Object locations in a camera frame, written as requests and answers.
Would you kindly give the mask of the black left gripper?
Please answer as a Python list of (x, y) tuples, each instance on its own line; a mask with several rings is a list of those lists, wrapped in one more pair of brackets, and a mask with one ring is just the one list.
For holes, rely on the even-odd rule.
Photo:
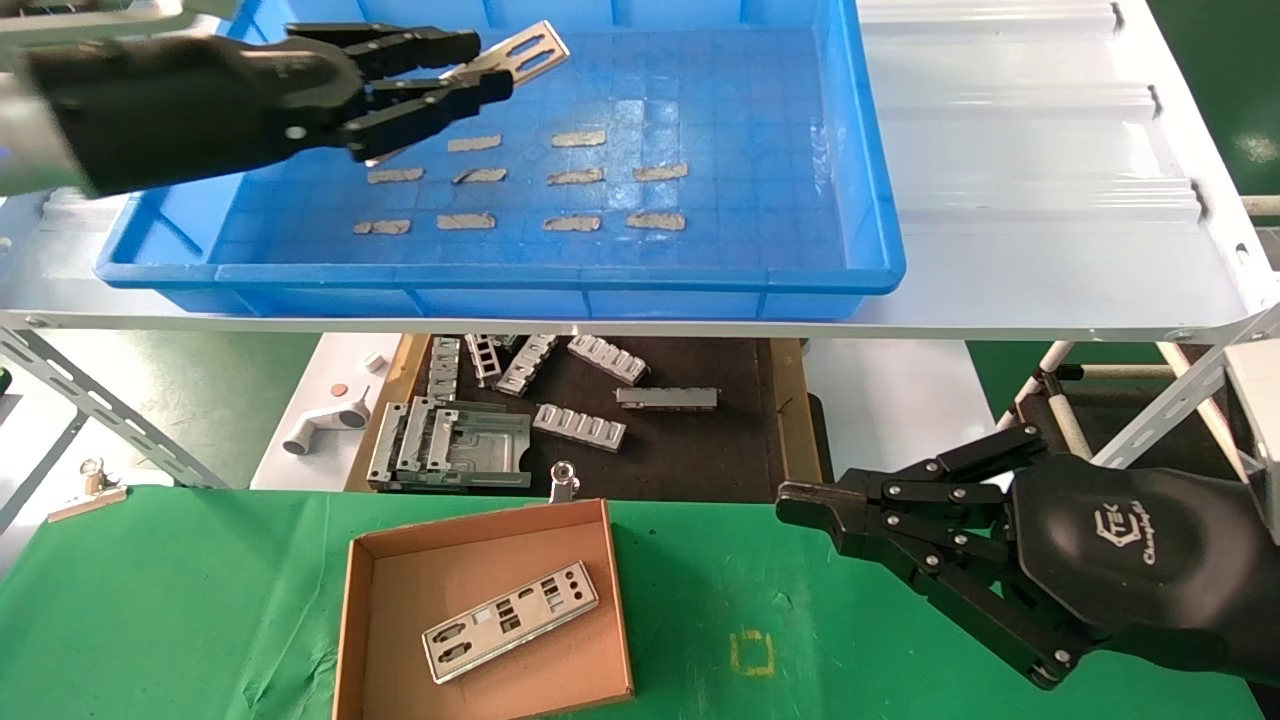
[[(476, 59), (481, 40), (470, 29), (289, 23), (285, 35), (300, 38), (253, 46), (166, 36), (26, 49), (20, 86), (61, 151), (51, 186), (102, 197), (255, 170), (339, 147), (344, 123), (349, 155), (369, 161), (515, 91), (508, 70), (383, 79)], [(364, 91), (361, 74), (378, 81)]]

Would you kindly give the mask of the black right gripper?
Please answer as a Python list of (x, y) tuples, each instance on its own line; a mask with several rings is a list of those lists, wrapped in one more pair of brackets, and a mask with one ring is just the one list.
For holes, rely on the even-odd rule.
[(1094, 646), (1276, 685), (1279, 551), (1252, 493), (1236, 480), (1073, 455), (1029, 468), (1047, 455), (1038, 427), (1016, 425), (896, 471), (786, 482), (774, 510), (786, 524), (829, 530), (840, 555), (886, 568), (1052, 691), (1078, 667), (1085, 637), (1020, 594), (1006, 546), (963, 529), (1002, 518), (1009, 492), (992, 480), (1020, 470), (1010, 486), (1020, 568)]

